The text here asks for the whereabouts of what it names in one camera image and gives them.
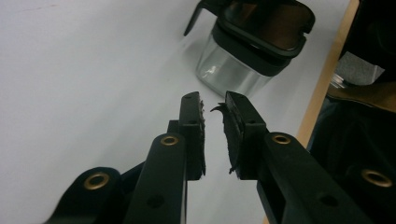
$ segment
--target plastic container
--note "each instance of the plastic container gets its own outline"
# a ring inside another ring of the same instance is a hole
[[[304,33],[309,33],[315,22],[313,12],[297,1],[202,0],[185,35],[202,8],[218,19],[196,75],[222,96],[226,91],[251,95],[264,86],[301,52]]]

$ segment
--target wooden edge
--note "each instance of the wooden edge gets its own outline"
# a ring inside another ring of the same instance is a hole
[[[335,67],[338,63],[338,58],[340,57],[341,51],[346,42],[350,26],[355,18],[358,6],[359,0],[349,1],[344,18],[341,20],[337,35],[332,42],[332,47],[320,73],[318,84],[314,89],[308,108],[305,111],[303,121],[296,137],[304,147],[308,145],[312,131],[314,130],[318,114],[326,96],[327,89],[329,88],[330,81],[332,80],[332,75],[334,74]]]

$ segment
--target black object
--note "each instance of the black object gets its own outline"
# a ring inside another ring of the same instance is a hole
[[[294,137],[268,132],[246,96],[228,91],[215,109],[224,115],[232,170],[258,180],[270,223],[372,223]]]
[[[319,164],[377,223],[396,223],[396,114],[328,96],[310,140]]]
[[[123,175],[104,167],[83,173],[47,223],[185,223],[187,181],[205,172],[202,106],[198,92],[183,96],[179,120],[154,139],[144,163]],[[372,223],[296,139],[268,132],[246,96],[228,91],[215,109],[224,115],[231,171],[258,180],[272,224]]]
[[[154,139],[148,157],[123,175],[98,167],[80,175],[46,223],[185,223],[187,181],[205,173],[205,125],[198,92],[183,96],[179,120]]]
[[[309,7],[294,0],[202,0],[184,35],[202,8],[219,16],[212,30],[216,43],[258,73],[272,77],[302,50],[315,22]]]
[[[396,80],[396,2],[360,0],[342,55],[347,51],[386,71],[375,83]]]

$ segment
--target white surface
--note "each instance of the white surface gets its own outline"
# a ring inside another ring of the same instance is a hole
[[[296,134],[348,1],[306,0],[317,22],[303,52],[252,98],[270,131]],[[194,69],[215,17],[187,37],[193,0],[0,2],[0,223],[44,222],[73,180],[121,173],[178,118],[205,103],[207,175],[189,183],[188,223],[262,223],[253,181],[228,175],[222,102]]]

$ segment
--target black lid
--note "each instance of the black lid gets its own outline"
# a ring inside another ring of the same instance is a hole
[[[222,32],[278,59],[296,57],[304,46],[304,33],[309,33],[315,22],[312,11],[294,0],[202,0],[185,35],[202,8],[219,16]]]
[[[278,59],[252,47],[236,36],[225,32],[217,23],[213,27],[212,35],[220,47],[226,49],[241,63],[267,77],[279,74],[291,61],[291,59]]]

